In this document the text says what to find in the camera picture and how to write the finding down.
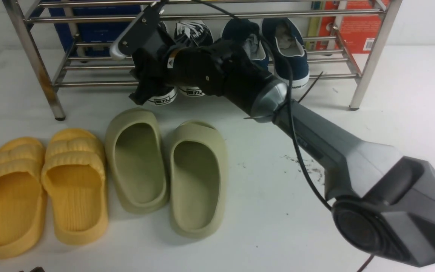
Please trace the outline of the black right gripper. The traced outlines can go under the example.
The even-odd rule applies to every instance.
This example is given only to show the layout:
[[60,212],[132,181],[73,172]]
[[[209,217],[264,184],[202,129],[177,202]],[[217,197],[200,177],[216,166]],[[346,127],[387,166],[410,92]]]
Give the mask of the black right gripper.
[[[165,84],[150,77],[151,55],[147,50],[151,38],[131,54],[138,80],[130,98],[136,105],[146,102],[161,105]],[[168,60],[169,84],[174,87],[197,87],[206,95],[224,97],[254,97],[256,67],[237,42],[219,40],[212,45],[187,48],[177,45]]]

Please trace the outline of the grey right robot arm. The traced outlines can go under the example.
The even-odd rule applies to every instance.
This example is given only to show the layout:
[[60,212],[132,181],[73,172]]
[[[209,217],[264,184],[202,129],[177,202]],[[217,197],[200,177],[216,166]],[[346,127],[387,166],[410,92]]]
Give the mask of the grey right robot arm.
[[166,85],[224,96],[273,122],[325,169],[325,199],[340,234],[361,251],[404,264],[435,264],[435,169],[396,148],[366,142],[289,98],[288,86],[233,41],[185,48],[157,33],[119,43],[131,55],[142,104]]

